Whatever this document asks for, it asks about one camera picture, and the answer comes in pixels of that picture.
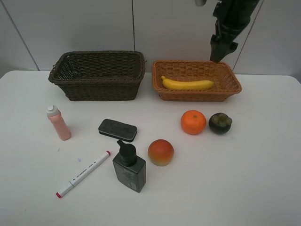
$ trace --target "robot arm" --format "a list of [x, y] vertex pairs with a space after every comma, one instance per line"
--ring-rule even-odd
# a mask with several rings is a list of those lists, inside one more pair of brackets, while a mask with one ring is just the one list
[[[216, 34], [212, 36], [210, 60], [220, 62], [226, 55], [233, 53], [238, 44], [234, 39], [248, 26], [250, 16], [259, 0], [219, 0], [213, 16]], [[196, 5], [202, 6], [206, 0], [195, 0]]]

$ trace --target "orange wicker basket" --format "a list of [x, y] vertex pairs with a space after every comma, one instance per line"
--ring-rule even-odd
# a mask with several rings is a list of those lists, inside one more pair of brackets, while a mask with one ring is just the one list
[[[207, 90], [172, 90], [162, 85], [161, 76], [175, 81], [212, 80]], [[157, 60], [152, 65], [152, 86], [163, 100], [221, 102], [241, 92], [241, 86], [225, 63], [211, 61]]]

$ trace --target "black bottle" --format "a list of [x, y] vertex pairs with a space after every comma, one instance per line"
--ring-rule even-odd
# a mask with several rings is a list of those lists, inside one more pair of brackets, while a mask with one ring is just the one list
[[117, 143], [120, 150], [113, 159], [117, 179], [132, 190], [141, 192], [146, 182], [145, 160], [136, 155], [134, 145], [121, 140]]

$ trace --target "bottle cap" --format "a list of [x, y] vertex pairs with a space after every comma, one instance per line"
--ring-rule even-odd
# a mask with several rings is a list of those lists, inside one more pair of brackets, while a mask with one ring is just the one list
[[137, 161], [136, 148], [132, 144], [125, 144], [122, 140], [117, 141], [120, 146], [119, 153], [124, 166], [132, 166]]
[[59, 110], [57, 109], [57, 107], [55, 105], [52, 105], [52, 106], [48, 106], [46, 108], [46, 113], [47, 113], [47, 116], [55, 116], [59, 113]]

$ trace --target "white wall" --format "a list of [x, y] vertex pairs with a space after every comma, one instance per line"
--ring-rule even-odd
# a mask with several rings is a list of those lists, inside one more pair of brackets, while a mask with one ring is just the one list
[[37, 70], [0, 2], [0, 78], [12, 70]]
[[[209, 60], [210, 39], [215, 34], [212, 16], [217, 0], [196, 7], [194, 0], [133, 0], [136, 50], [143, 52], [147, 71], [158, 59]], [[249, 26], [238, 36], [238, 49], [224, 58], [234, 66], [258, 12], [259, 2]]]
[[300, 78], [300, 9], [300, 0], [265, 0], [234, 71]]
[[131, 0], [4, 0], [40, 70], [69, 51], [134, 50]]

